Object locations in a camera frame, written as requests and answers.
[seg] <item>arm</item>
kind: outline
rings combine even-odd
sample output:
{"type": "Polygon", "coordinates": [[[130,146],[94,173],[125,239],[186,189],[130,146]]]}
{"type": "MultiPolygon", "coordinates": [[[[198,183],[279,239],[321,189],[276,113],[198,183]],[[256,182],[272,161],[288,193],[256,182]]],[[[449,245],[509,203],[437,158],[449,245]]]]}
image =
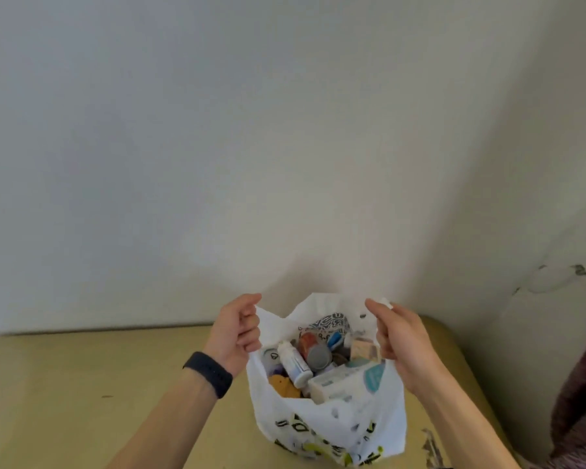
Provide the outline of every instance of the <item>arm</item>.
{"type": "MultiPolygon", "coordinates": [[[[203,352],[236,377],[249,352],[260,348],[256,303],[259,294],[244,294],[224,306],[203,352]]],[[[107,469],[180,469],[187,461],[217,395],[200,373],[184,368],[178,380],[111,460],[107,469]]]]}
{"type": "Polygon", "coordinates": [[[421,318],[405,307],[365,302],[377,318],[384,358],[421,402],[456,469],[519,469],[490,423],[441,362],[421,318]]]}

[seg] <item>hand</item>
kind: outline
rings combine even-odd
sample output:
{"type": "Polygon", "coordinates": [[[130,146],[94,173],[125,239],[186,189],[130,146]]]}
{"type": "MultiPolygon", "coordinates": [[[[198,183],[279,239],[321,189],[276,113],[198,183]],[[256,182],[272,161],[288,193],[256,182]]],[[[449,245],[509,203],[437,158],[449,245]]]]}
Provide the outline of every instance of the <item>hand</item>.
{"type": "Polygon", "coordinates": [[[391,303],[392,309],[367,299],[365,306],[377,318],[377,341],[382,357],[395,361],[404,386],[415,395],[430,384],[445,366],[430,342],[418,314],[391,303]]]}
{"type": "Polygon", "coordinates": [[[236,377],[247,365],[249,353],[260,349],[256,304],[262,296],[242,294],[221,308],[203,352],[236,377]]]}

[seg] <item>forearm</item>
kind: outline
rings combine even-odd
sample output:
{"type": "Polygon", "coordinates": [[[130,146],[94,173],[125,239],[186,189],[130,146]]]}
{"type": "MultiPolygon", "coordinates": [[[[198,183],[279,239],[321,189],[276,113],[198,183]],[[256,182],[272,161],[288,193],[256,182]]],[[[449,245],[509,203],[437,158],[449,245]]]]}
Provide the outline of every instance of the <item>forearm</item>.
{"type": "Polygon", "coordinates": [[[217,402],[211,384],[183,369],[107,469],[180,469],[217,402]]]}
{"type": "Polygon", "coordinates": [[[417,397],[456,469],[520,469],[491,424],[441,366],[417,397]]]}

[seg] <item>white box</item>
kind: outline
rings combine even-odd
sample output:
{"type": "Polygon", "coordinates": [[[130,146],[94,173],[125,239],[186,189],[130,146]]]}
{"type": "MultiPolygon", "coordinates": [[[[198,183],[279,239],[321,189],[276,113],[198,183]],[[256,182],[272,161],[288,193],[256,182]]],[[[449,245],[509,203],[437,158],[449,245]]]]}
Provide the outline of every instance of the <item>white box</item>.
{"type": "Polygon", "coordinates": [[[355,359],[309,380],[311,398],[315,404],[328,400],[365,400],[380,388],[384,362],[355,359]]]}

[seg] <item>left hand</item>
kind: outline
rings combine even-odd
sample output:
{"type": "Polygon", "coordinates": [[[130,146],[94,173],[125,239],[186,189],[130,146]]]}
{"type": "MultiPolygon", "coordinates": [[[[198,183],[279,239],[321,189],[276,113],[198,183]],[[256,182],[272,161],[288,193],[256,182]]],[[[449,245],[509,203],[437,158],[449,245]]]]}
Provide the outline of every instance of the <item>left hand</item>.
{"type": "Polygon", "coordinates": [[[242,294],[221,308],[203,352],[236,377],[247,365],[249,353],[260,349],[256,304],[260,293],[242,294]]]}

